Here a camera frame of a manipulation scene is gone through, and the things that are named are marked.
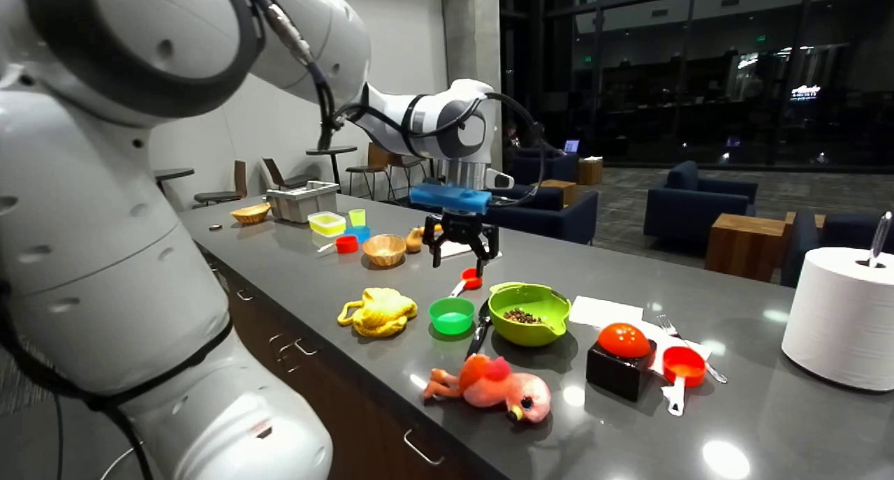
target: green bowl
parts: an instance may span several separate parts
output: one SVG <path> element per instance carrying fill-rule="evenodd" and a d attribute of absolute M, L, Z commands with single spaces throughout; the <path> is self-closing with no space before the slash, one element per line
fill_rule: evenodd
<path fill-rule="evenodd" d="M 472 327 L 476 306 L 465 298 L 448 296 L 429 305 L 428 315 L 432 317 L 432 326 L 444 335 L 459 335 Z"/>
<path fill-rule="evenodd" d="M 504 339 L 524 347 L 545 346 L 559 339 L 566 331 L 571 313 L 568 298 L 549 286 L 525 283 L 503 283 L 491 288 L 488 300 L 494 329 Z M 520 308 L 543 323 L 524 324 L 504 318 L 512 309 Z"/>

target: glass wall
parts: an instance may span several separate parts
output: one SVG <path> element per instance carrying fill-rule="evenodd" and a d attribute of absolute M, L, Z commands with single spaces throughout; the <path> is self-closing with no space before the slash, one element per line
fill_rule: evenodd
<path fill-rule="evenodd" d="M 504 17 L 504 85 L 553 146 L 579 139 L 610 164 L 894 167 L 894 0 L 527 3 L 526 21 Z"/>

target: laptop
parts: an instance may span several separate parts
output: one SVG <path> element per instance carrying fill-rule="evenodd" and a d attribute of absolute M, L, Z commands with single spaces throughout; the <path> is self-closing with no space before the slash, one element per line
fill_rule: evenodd
<path fill-rule="evenodd" d="M 579 139 L 569 139 L 565 142 L 565 153 L 577 153 L 580 146 Z"/>

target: stuffed flamingo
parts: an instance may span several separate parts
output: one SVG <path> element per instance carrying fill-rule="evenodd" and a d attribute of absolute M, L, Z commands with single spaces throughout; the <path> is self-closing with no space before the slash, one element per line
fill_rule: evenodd
<path fill-rule="evenodd" d="M 426 400 L 434 395 L 463 397 L 473 407 L 482 408 L 505 403 L 506 416 L 513 422 L 539 423 L 550 413 L 546 382 L 532 374 L 512 374 L 502 356 L 494 360 L 485 355 L 469 356 L 459 377 L 435 368 L 422 395 Z"/>

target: round table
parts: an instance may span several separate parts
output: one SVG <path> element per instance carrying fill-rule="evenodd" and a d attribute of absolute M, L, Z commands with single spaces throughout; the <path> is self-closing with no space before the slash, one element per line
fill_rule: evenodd
<path fill-rule="evenodd" d="M 356 146 L 334 146 L 329 150 L 309 150 L 306 151 L 307 155 L 317 156 L 317 155 L 328 155 L 329 160 L 332 161 L 332 177 L 335 178 L 335 183 L 338 184 L 339 188 L 342 187 L 342 181 L 338 177 L 338 159 L 335 158 L 339 153 L 348 153 L 348 152 L 357 152 Z"/>
<path fill-rule="evenodd" d="M 193 168 L 159 169 L 152 171 L 152 175 L 156 177 L 156 184 L 159 186 L 159 190 L 162 191 L 162 194 L 165 193 L 165 187 L 162 187 L 162 181 L 173 180 L 173 178 L 176 177 L 184 177 L 185 175 L 192 175 L 195 173 L 196 169 Z"/>

